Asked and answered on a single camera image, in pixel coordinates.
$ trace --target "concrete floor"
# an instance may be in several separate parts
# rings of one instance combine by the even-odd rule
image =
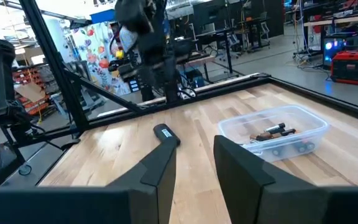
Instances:
[[[292,53],[295,51],[294,30],[291,27],[285,28],[285,35],[274,37],[269,48],[261,49],[252,54],[244,54],[239,59],[233,59],[233,69],[243,74],[254,72],[269,73],[279,79],[292,82],[296,85],[307,87],[311,90],[318,91],[328,96],[333,96],[340,100],[348,101],[358,105],[358,86],[346,85],[341,83],[333,83],[326,81],[327,73],[320,70],[304,71],[297,68],[292,59]],[[227,62],[216,60],[227,66]],[[208,74],[210,78],[226,78],[228,69],[222,68],[215,63],[207,64]],[[124,96],[127,100],[135,103],[141,101],[140,93],[132,93]],[[107,101],[106,104],[88,115],[89,118],[97,117],[98,114],[120,108],[119,105]],[[52,114],[45,119],[41,126],[46,130],[51,130],[66,124],[58,113]],[[60,139],[54,139],[52,142],[62,145],[71,139],[66,136]],[[0,142],[6,141],[0,130]],[[5,183],[6,185],[34,185],[43,176],[45,171],[61,156],[62,152],[48,144],[39,143],[33,146],[21,149],[22,154],[29,160],[32,166],[32,173],[27,176],[21,176],[17,172]]]

